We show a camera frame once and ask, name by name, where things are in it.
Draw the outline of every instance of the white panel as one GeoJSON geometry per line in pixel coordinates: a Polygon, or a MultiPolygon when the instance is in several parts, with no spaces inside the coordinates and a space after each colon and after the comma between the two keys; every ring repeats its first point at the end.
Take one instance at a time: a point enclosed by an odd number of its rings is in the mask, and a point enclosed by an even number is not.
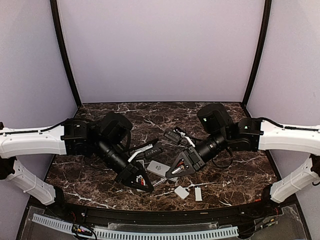
{"type": "MultiPolygon", "coordinates": [[[[256,82],[248,104],[254,117],[280,123],[320,124],[320,1],[272,1],[269,27],[256,82]]],[[[272,152],[282,177],[308,154],[272,152]]],[[[319,238],[319,189],[297,193],[312,239],[319,238]]]]}
{"type": "MultiPolygon", "coordinates": [[[[9,128],[54,125],[76,111],[49,0],[0,0],[0,122],[9,128]]],[[[40,179],[52,155],[19,156],[40,179]]],[[[28,194],[0,181],[0,239],[14,240],[28,194]]]]}
{"type": "Polygon", "coordinates": [[[83,102],[242,100],[263,0],[58,2],[83,102]]]}

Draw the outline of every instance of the marble table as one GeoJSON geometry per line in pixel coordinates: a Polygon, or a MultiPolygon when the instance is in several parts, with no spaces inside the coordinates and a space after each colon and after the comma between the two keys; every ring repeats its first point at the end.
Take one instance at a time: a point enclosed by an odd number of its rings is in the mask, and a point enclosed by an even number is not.
{"type": "MultiPolygon", "coordinates": [[[[163,153],[153,160],[171,166],[183,150],[164,138],[167,128],[181,127],[190,135],[204,138],[197,118],[197,111],[205,102],[137,102],[137,103],[88,103],[78,110],[76,117],[99,120],[113,111],[125,115],[133,124],[131,146],[159,138],[163,153]]],[[[223,103],[237,122],[246,117],[239,103],[223,103]]],[[[151,160],[145,160],[145,167],[151,160]]],[[[223,151],[216,162],[225,165],[230,156],[223,151]]],[[[160,177],[149,173],[151,181],[160,177]]],[[[116,174],[107,169],[99,158],[83,156],[56,156],[49,169],[46,182],[63,189],[68,203],[84,206],[135,211],[186,211],[220,208],[252,203],[261,197],[265,186],[277,181],[271,164],[263,151],[234,152],[233,164],[228,169],[217,169],[208,162],[199,172],[180,177],[177,185],[167,181],[152,193],[115,183],[116,174]],[[182,186],[190,195],[182,200],[174,189],[182,186]],[[195,201],[195,186],[201,187],[202,201],[195,201]]]]}

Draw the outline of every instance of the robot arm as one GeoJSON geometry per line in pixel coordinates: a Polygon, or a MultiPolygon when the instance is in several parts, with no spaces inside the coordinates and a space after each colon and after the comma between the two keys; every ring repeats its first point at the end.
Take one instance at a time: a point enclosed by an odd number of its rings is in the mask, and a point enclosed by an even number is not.
{"type": "MultiPolygon", "coordinates": [[[[279,149],[306,152],[311,157],[289,176],[265,188],[269,199],[281,203],[308,184],[320,180],[320,125],[282,125],[267,118],[243,118],[233,123],[220,103],[206,105],[197,116],[210,135],[180,152],[166,173],[167,178],[193,174],[225,149],[254,152],[279,149]]],[[[176,127],[174,131],[166,130],[164,135],[178,145],[186,133],[176,127]]]]}
{"type": "MultiPolygon", "coordinates": [[[[0,123],[0,180],[11,181],[44,205],[63,202],[61,189],[37,178],[15,156],[57,154],[90,157],[96,154],[117,173],[117,183],[152,192],[154,188],[144,167],[134,160],[135,156],[129,158],[126,153],[130,147],[132,127],[127,118],[112,112],[99,121],[71,118],[51,127],[12,129],[0,123]],[[126,136],[127,144],[123,149],[121,141],[126,136]],[[146,185],[136,181],[138,176],[144,178],[146,185]]],[[[152,147],[149,145],[138,150],[146,151],[152,147]]]]}

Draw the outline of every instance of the ventilation grille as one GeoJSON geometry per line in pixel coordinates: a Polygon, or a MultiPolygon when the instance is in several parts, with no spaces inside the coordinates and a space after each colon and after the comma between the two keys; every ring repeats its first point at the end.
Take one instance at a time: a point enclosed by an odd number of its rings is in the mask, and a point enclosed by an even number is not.
{"type": "MultiPolygon", "coordinates": [[[[32,221],[66,234],[72,234],[71,229],[73,224],[69,222],[52,219],[39,214],[34,214],[32,221]]],[[[94,228],[94,232],[99,240],[216,240],[237,237],[239,235],[238,227],[236,226],[223,229],[182,233],[126,232],[96,227],[94,228]]]]}

